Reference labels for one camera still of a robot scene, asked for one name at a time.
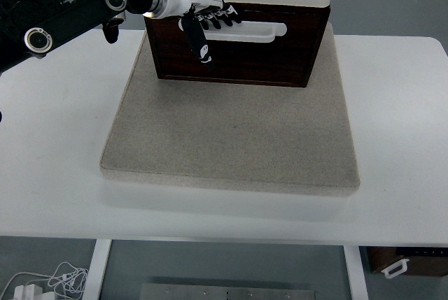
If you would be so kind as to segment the white robotic hand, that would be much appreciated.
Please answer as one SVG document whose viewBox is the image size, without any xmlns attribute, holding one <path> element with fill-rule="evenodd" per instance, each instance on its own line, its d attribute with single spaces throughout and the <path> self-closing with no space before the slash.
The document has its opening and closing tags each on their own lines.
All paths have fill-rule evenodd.
<svg viewBox="0 0 448 300">
<path fill-rule="evenodd" d="M 206 15 L 195 13 L 206 12 Z M 194 56 L 208 69 L 213 68 L 209 46 L 203 30 L 221 29 L 219 20 L 228 27 L 241 24 L 242 18 L 230 3 L 223 0 L 152 0 L 151 7 L 143 14 L 144 17 L 162 19 L 182 16 L 181 28 L 185 34 L 190 50 Z"/>
</svg>

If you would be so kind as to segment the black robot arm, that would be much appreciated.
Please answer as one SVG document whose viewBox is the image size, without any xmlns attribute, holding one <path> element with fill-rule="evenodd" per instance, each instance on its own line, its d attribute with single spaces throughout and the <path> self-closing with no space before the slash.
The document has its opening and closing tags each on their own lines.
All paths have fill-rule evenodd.
<svg viewBox="0 0 448 300">
<path fill-rule="evenodd" d="M 98 25 L 115 43 L 125 13 L 177 17 L 192 53 L 208 68 L 213 62 L 205 31 L 241 22 L 224 0 L 1 0 L 1 71 L 41 59 Z"/>
</svg>

